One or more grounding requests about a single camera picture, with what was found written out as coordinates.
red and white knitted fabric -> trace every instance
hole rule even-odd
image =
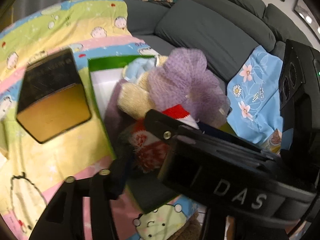
[[[162,113],[199,129],[196,121],[181,105],[171,107]],[[146,131],[143,120],[137,121],[133,127],[130,143],[135,147],[137,165],[144,173],[160,168],[169,151],[167,144]]]

cream knitted fabric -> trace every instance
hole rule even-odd
[[[167,61],[168,56],[162,56],[162,55],[158,55],[156,56],[156,67],[162,67],[163,64]]]
[[[145,91],[149,91],[148,75],[149,72],[145,72],[137,80],[137,85]]]
[[[149,92],[128,82],[121,87],[118,107],[132,118],[139,120],[144,118],[150,109],[154,108],[154,104],[149,98]]]

blue floral cloth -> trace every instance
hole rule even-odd
[[[282,63],[258,46],[229,82],[228,123],[239,137],[262,144],[276,129],[282,131],[278,90]]]

screw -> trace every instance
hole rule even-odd
[[[103,169],[103,170],[99,171],[99,174],[102,175],[102,176],[109,175],[110,174],[110,170]]]
[[[72,176],[67,177],[65,181],[66,181],[66,183],[72,183],[75,181],[75,177],[72,177]]]
[[[164,134],[163,134],[163,138],[164,138],[165,140],[170,139],[170,138],[171,138],[171,132],[170,132],[170,131],[166,131],[166,132],[164,132]]]

pink flower print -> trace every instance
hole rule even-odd
[[[240,76],[243,77],[243,82],[246,82],[247,79],[248,81],[252,80],[251,70],[252,70],[251,65],[248,65],[248,66],[246,66],[245,64],[243,65],[243,71],[241,71],[239,74]]]
[[[252,121],[252,115],[249,114],[250,111],[250,106],[249,105],[245,105],[245,103],[243,101],[241,101],[241,104],[238,103],[240,109],[242,110],[242,116],[243,118],[249,118]]]

